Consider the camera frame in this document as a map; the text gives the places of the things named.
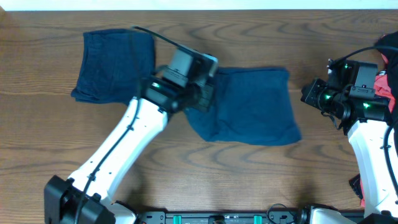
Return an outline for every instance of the wooden surface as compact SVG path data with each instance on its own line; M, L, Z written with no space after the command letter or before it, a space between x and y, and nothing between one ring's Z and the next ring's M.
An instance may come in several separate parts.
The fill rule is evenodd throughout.
M284 147L204 142L183 114L143 152L115 199L139 210L265 210L325 203L360 209L348 185L358 173L342 131L300 102L328 58L398 29L398 11L8 12L0 25L0 223L43 223L43 188L85 162L118 123L120 104L70 97L82 33L148 27L217 57L222 67L285 66L303 140ZM157 63L173 47L157 42ZM377 52L355 59L381 62Z

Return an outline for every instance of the green led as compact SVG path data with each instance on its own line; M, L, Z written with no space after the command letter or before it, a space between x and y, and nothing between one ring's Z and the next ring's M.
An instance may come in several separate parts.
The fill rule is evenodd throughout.
M157 83L152 83L152 86L153 86L153 87L156 87L156 88L160 88L160 85L157 84Z

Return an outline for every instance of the black fabric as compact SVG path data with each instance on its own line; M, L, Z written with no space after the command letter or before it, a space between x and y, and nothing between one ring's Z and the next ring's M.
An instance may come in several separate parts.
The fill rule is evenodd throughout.
M398 32L388 34L382 37L375 43L375 45L391 46L398 48ZM386 56L386 58L388 59L388 64L386 67L387 82L389 87L391 88L391 94L396 100L398 100L398 52L387 49L380 49L379 52ZM394 108L392 109L392 119L393 121L398 119L398 103L396 103L394 105ZM394 127L394 144L396 145L396 149L398 150L398 127Z
M127 29L86 32L83 37L83 61L71 96L88 103L128 105L137 93L137 78L154 70L154 39Z
M184 112L206 141L239 141L281 146L301 140L283 68L220 68L209 112Z
M125 29L84 33L85 51L72 97L87 103L129 104L138 76L151 75L154 40ZM240 141L280 146L301 139L281 68L220 68L216 101L209 113L185 111L192 128L206 141Z

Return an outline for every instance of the blue cloth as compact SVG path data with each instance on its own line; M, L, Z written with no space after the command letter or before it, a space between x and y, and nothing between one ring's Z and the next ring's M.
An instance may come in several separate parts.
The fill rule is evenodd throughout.
M71 96L87 103L129 104L137 78L155 66L151 35L126 29L83 34L85 49ZM185 110L192 128L206 141L239 141L281 146L301 139L282 68L220 68L215 103L208 113Z
M152 36L128 29L108 29L86 32L83 38L83 61L71 96L87 103L128 105L137 93L137 73L145 78L154 70Z
M206 141L239 141L282 146L301 140L283 68L220 68L215 102L209 112L184 112Z

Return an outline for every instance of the navy blue fabric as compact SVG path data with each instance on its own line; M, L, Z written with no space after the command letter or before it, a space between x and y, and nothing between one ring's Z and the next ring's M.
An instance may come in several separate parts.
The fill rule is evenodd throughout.
M83 34L80 76L71 96L87 103L129 104L141 78L154 71L151 35L126 29ZM185 110L192 128L206 141L239 141L281 146L301 139L283 68L220 68L215 103L208 113Z
M215 102L209 112L184 112L206 141L239 141L282 146L301 140L283 68L220 68Z
M87 103L129 104L137 93L138 72L155 67L154 39L127 29L86 32L79 79L71 96Z

